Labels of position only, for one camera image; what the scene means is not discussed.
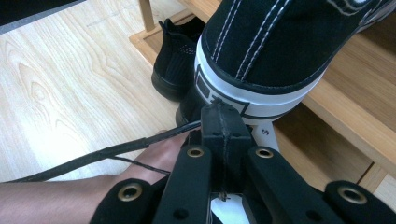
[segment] wooden shelf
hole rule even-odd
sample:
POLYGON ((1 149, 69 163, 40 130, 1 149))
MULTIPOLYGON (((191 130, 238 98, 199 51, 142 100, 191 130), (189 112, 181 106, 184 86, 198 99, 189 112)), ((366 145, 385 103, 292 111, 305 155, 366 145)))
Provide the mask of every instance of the wooden shelf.
MULTIPOLYGON (((208 21, 219 0, 179 0, 208 21)), ((303 103, 396 176, 396 14, 354 35, 303 103)))
MULTIPOLYGON (((184 23, 191 17, 191 13, 184 10, 171 20, 184 23)), ((162 36, 161 28, 156 26, 150 32, 131 36, 130 40, 154 64, 163 42, 162 36)), ((275 129, 283 156, 309 184, 318 189, 323 189, 333 180, 345 179, 361 182, 368 190, 374 191, 385 177, 385 172, 381 175, 368 172, 373 166, 372 161, 304 105, 277 120, 275 129)))

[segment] black mechanical device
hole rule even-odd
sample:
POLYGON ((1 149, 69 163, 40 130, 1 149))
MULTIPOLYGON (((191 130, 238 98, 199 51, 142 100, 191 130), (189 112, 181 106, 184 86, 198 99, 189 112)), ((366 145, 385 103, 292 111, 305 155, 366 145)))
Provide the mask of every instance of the black mechanical device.
POLYGON ((129 179, 102 200, 92 223, 221 223, 210 201, 240 194, 250 223, 396 223, 395 213, 373 194, 346 181, 310 187, 269 147, 255 146, 230 105, 201 113, 172 174, 151 186, 129 179))

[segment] skin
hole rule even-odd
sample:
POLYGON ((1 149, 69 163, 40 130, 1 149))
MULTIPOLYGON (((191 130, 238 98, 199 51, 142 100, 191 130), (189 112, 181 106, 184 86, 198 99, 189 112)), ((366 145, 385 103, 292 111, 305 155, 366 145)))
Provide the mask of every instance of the skin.
MULTIPOLYGON (((153 144, 136 160, 172 171, 188 133, 153 144)), ((124 179, 143 179, 153 184, 164 175, 131 165, 119 175, 63 182, 0 184, 1 223, 89 223, 97 205, 124 179)))

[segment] brass ring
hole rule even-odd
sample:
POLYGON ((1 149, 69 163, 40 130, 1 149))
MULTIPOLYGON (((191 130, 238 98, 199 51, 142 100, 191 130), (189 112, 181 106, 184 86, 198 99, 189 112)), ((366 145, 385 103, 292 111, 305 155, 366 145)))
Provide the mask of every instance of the brass ring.
POLYGON ((130 202, 142 195, 143 189, 140 184, 133 183, 122 187, 119 191, 119 199, 123 202, 130 202))
POLYGON ((190 148, 189 150, 187 150, 187 155, 193 158, 198 158, 204 155, 204 151, 198 147, 190 148))
POLYGON ((365 204, 367 203, 367 198, 361 192, 349 188, 349 187, 340 187, 338 188, 338 194, 345 200, 349 201, 350 203, 355 204, 365 204))
POLYGON ((261 158, 269 159, 274 156, 274 153, 272 151, 265 149, 265 148, 259 148, 256 150, 256 155, 258 155, 261 158))

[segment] wire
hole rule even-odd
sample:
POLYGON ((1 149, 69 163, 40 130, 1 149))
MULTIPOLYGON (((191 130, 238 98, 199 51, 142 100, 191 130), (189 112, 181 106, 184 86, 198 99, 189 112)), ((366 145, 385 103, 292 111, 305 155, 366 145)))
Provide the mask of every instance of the wire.
POLYGON ((160 142, 162 140, 174 137, 180 133, 184 133, 187 131, 191 131, 193 129, 198 128, 201 125, 201 121, 197 120, 195 122, 191 122, 185 124, 180 127, 176 127, 172 130, 166 131, 164 133, 159 133, 149 138, 140 138, 131 142, 123 143, 116 145, 114 147, 106 147, 104 149, 94 151, 90 154, 87 154, 82 157, 78 157, 71 161, 68 161, 64 164, 55 166, 51 169, 43 171, 41 173, 35 175, 29 175, 20 179, 15 179, 8 181, 6 183, 20 183, 20 182, 39 182, 46 181, 52 179, 59 175, 64 175, 69 173, 70 171, 76 170, 85 165, 91 164, 93 162, 102 161, 110 157, 114 157, 116 155, 120 155, 122 153, 136 151, 138 149, 149 147, 149 145, 160 142))
POLYGON ((165 170, 163 170, 163 169, 155 168, 155 167, 153 167, 153 166, 147 165, 147 164, 142 163, 142 162, 140 162, 140 161, 133 161, 133 160, 129 160, 129 159, 123 158, 123 157, 109 157, 108 159, 130 162, 131 164, 144 167, 144 168, 146 168, 146 169, 148 169, 148 170, 150 170, 150 171, 155 171, 155 172, 160 173, 160 174, 163 174, 163 175, 170 175, 170 174, 171 174, 169 171, 165 171, 165 170))

